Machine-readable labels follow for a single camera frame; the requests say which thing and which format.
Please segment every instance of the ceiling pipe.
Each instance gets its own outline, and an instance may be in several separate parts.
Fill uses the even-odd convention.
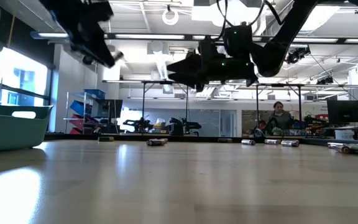
[[[140,2],[139,6],[140,6],[140,9],[142,10],[143,20],[144,20],[144,23],[146,24],[147,32],[151,32],[149,20],[147,19],[146,12],[144,11],[144,3]]]

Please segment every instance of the cable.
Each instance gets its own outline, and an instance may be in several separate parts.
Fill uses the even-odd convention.
[[[265,1],[262,2],[262,5],[260,6],[259,12],[258,12],[258,16],[256,16],[256,18],[250,23],[248,24],[248,26],[252,26],[256,23],[256,21],[258,21],[260,15],[262,15],[262,12],[264,10],[265,7]]]
[[[224,20],[223,20],[223,25],[222,25],[221,33],[219,34],[219,36],[218,36],[217,38],[212,39],[213,42],[216,42],[216,41],[218,41],[220,38],[223,37],[224,30],[225,30],[225,28],[226,28],[226,21],[227,21],[227,20],[226,20],[227,5],[228,5],[228,3],[227,3],[227,1],[225,1],[225,2],[224,2],[224,7],[225,7],[224,13],[225,13],[225,16],[223,16],[223,13],[222,13],[222,16],[223,16]]]
[[[354,97],[349,91],[347,91],[341,84],[339,84],[339,82],[337,82],[334,77],[331,76],[331,74],[316,60],[316,58],[310,53],[310,56],[317,62],[317,64],[324,70],[324,72],[326,72],[328,74],[329,77],[331,77],[334,82],[336,82],[345,92],[347,92],[347,94],[349,96],[351,96],[353,99],[357,100],[358,99],[356,97]]]
[[[264,0],[264,3],[267,5],[267,7],[271,10],[273,13],[274,18],[276,18],[276,21],[279,25],[283,25],[285,22],[285,17],[283,20],[280,20],[280,16],[277,14],[276,9],[272,6],[272,4],[268,0]]]
[[[219,0],[216,0],[216,5],[218,7],[219,12],[221,13],[221,15],[223,16],[223,19],[225,22],[227,22],[227,24],[229,24],[229,26],[234,26],[231,22],[229,22],[226,17],[227,17],[227,7],[229,6],[228,0],[224,0],[224,5],[226,8],[226,12],[223,14],[221,6],[219,5]]]

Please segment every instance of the window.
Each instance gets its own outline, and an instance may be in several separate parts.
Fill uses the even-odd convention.
[[[14,50],[0,52],[0,82],[13,88],[45,95],[48,68]]]
[[[43,106],[44,99],[35,96],[29,96],[22,93],[16,93],[10,90],[2,89],[0,95],[0,105],[4,106]]]

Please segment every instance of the black equipment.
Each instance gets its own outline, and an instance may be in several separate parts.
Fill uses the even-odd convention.
[[[328,100],[328,121],[330,124],[358,122],[357,100]]]
[[[170,118],[169,119],[169,124],[170,124],[170,130],[169,130],[169,135],[172,136],[183,136],[183,123],[176,119],[176,118]]]
[[[124,56],[117,52],[112,56],[104,41],[104,31],[98,22],[108,21],[114,15],[108,1],[91,0],[40,0],[51,17],[66,31],[73,51],[84,55],[83,63],[90,65],[93,61],[112,67]]]
[[[122,100],[95,100],[92,107],[92,117],[94,118],[120,118],[122,110]]]
[[[137,121],[128,119],[123,122],[123,125],[135,127],[134,133],[144,133],[144,131],[153,129],[153,124],[151,124],[150,121],[145,118],[140,118]]]
[[[291,50],[288,53],[287,58],[285,59],[285,62],[287,64],[295,64],[299,62],[301,59],[304,59],[306,55],[310,54],[310,48],[304,47],[304,48],[298,48],[295,50]]]
[[[198,122],[189,122],[186,120],[186,118],[181,119],[183,126],[185,127],[185,134],[191,134],[190,131],[192,129],[201,129],[202,126]]]
[[[272,9],[274,16],[281,29],[266,45],[260,46],[252,41],[251,24],[232,26],[225,28],[220,36],[223,38],[223,46],[230,58],[219,54],[217,46],[220,40],[213,40],[206,36],[199,42],[200,54],[189,55],[186,59],[168,65],[171,72],[168,77],[178,83],[203,91],[204,85],[209,81],[246,79],[247,86],[257,81],[254,73],[254,64],[250,61],[252,57],[259,73],[263,77],[274,77],[281,69],[291,43],[299,33],[312,10],[321,3],[332,2],[331,0],[294,0],[292,9],[283,21],[274,11],[273,6],[264,0],[264,5]],[[349,0],[358,6],[358,0]],[[308,54],[308,49],[293,52],[287,62],[292,63],[296,58]]]

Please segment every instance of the ceiling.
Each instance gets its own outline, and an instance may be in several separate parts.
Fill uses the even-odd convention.
[[[191,10],[193,0],[184,0],[178,3],[177,0],[170,2],[172,9],[179,9],[178,22],[167,25],[162,20],[163,11],[166,6],[152,5],[150,2],[136,1],[111,1],[114,17],[109,22],[101,23],[101,27],[106,32],[125,32],[125,33],[153,33],[153,34],[218,34],[220,27],[210,21],[192,21]],[[276,10],[280,12],[291,0],[275,0]],[[17,18],[24,21],[35,30],[40,32],[63,32],[61,28],[51,20],[48,12],[38,1],[34,0],[0,0],[0,6],[5,10],[14,13]],[[272,16],[267,16],[267,24],[273,20]],[[358,14],[354,14],[352,9],[341,10],[334,14],[324,25],[310,33],[309,36],[317,37],[358,37]],[[115,45],[117,49],[124,52],[127,57],[126,63],[121,66],[121,75],[124,78],[144,78],[150,77],[150,71],[156,68],[155,62],[148,60],[146,56],[147,43],[150,41],[133,40],[107,40],[108,44]],[[183,47],[184,49],[196,48],[197,42],[169,41],[170,47]],[[358,45],[311,45],[311,52],[315,59],[307,57],[300,63],[290,66],[284,65],[280,73],[276,76],[281,80],[291,77],[293,83],[307,82],[309,77],[315,76],[326,70],[334,71],[334,78],[339,83],[347,82],[347,70],[358,63]],[[170,61],[180,60],[185,57],[185,52],[175,51],[175,56]],[[277,79],[263,78],[262,82],[277,82]]]

